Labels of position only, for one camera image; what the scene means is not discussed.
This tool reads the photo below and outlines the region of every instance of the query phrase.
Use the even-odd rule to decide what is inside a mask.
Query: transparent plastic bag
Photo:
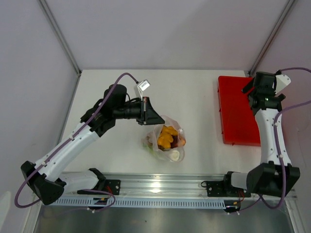
[[[148,133],[145,138],[143,138],[143,145],[147,150],[156,158],[161,160],[167,160],[172,162],[181,162],[185,157],[184,145],[186,143],[186,137],[184,130],[180,127],[177,121],[169,118],[168,116],[161,116],[165,120],[165,126],[172,126],[177,132],[177,138],[174,138],[175,148],[164,149],[158,145],[158,139],[162,132],[164,125],[154,126],[152,132]]]

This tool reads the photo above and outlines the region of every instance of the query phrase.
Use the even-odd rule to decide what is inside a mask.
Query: red tray
[[[220,76],[218,94],[225,144],[260,146],[259,130],[242,88],[252,78]]]

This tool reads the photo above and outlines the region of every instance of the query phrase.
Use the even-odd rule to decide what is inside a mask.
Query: bag of produce
[[[155,157],[161,160],[181,162],[185,157],[185,132],[177,121],[168,116],[161,116],[164,125],[154,126],[152,132],[142,140],[144,146]]]

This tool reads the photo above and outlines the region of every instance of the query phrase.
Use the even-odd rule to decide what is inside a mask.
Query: wall
[[[287,67],[311,68],[310,9],[311,1],[298,1],[259,70],[275,72]],[[286,71],[285,73],[291,77],[292,83],[283,91],[287,96],[283,106],[311,100],[311,74],[305,71]],[[299,198],[299,208],[309,228],[307,232],[311,232],[311,106],[285,113],[283,129],[286,148],[292,164],[300,167],[301,177],[295,188]]]
[[[13,203],[20,166],[55,146],[76,75],[35,0],[0,1],[0,31],[0,197],[11,192],[1,233],[18,233],[28,212]]]
[[[81,69],[249,70],[287,0],[48,0]]]

